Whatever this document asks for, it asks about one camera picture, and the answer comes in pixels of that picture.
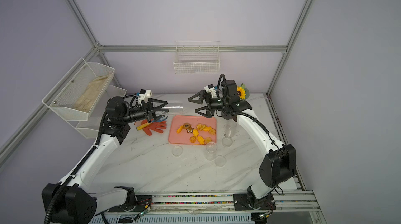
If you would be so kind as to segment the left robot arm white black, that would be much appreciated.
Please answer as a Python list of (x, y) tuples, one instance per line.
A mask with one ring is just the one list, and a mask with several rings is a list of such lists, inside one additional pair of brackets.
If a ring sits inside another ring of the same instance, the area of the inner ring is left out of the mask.
[(126, 101), (127, 97), (108, 100), (92, 147), (66, 176), (42, 190), (46, 224), (87, 224), (111, 208), (136, 207), (138, 200), (132, 187), (115, 186), (104, 193), (89, 192), (106, 160), (126, 139), (130, 124), (142, 120), (153, 123), (168, 112), (167, 101), (143, 95), (131, 97), (137, 100), (134, 106)]

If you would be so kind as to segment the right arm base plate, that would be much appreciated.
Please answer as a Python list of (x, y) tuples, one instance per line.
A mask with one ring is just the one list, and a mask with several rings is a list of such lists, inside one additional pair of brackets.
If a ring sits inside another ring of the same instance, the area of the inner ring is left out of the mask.
[(234, 194), (233, 201), (235, 210), (276, 210), (273, 194), (261, 199), (255, 199), (251, 194)]

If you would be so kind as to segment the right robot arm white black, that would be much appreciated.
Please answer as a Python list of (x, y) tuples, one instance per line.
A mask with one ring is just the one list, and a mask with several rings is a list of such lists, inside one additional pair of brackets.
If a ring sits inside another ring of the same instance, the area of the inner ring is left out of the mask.
[(263, 156), (259, 177), (246, 193), (247, 207), (258, 210), (271, 203), (272, 192), (283, 192), (281, 183), (295, 176), (296, 149), (270, 133), (246, 98), (245, 88), (237, 86), (234, 80), (227, 80), (221, 74), (217, 86), (206, 86), (189, 97), (188, 101), (201, 105), (195, 113), (203, 117), (211, 118), (219, 112), (222, 118), (235, 121), (259, 148)]

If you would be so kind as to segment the clear jar with cookies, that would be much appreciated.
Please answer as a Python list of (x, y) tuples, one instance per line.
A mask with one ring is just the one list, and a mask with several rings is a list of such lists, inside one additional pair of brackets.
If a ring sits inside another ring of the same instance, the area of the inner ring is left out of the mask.
[(234, 120), (228, 120), (225, 126), (225, 132), (222, 139), (224, 147), (230, 147), (233, 144), (233, 138), (237, 132), (237, 123)]

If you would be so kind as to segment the clear jar front cookies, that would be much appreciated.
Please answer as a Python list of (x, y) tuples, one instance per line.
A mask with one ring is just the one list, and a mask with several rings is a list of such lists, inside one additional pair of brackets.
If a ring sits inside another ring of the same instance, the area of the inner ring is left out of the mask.
[(216, 157), (216, 152), (217, 152), (217, 144), (215, 142), (208, 142), (206, 144), (206, 153), (205, 153), (205, 158), (209, 161), (212, 161)]

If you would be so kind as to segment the clear jar with pretzels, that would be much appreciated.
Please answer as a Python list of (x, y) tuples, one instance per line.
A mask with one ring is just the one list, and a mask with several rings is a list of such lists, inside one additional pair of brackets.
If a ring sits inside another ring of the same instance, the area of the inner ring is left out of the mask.
[(170, 115), (182, 114), (183, 102), (180, 100), (169, 100), (167, 101), (167, 105), (162, 109)]

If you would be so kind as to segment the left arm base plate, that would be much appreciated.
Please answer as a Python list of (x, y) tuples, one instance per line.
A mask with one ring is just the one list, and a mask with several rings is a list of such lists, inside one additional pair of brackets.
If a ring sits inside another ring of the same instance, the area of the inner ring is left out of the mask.
[(151, 195), (135, 195), (133, 201), (128, 201), (120, 206), (113, 207), (108, 210), (109, 213), (139, 213), (145, 209), (146, 206), (150, 206), (152, 203)]

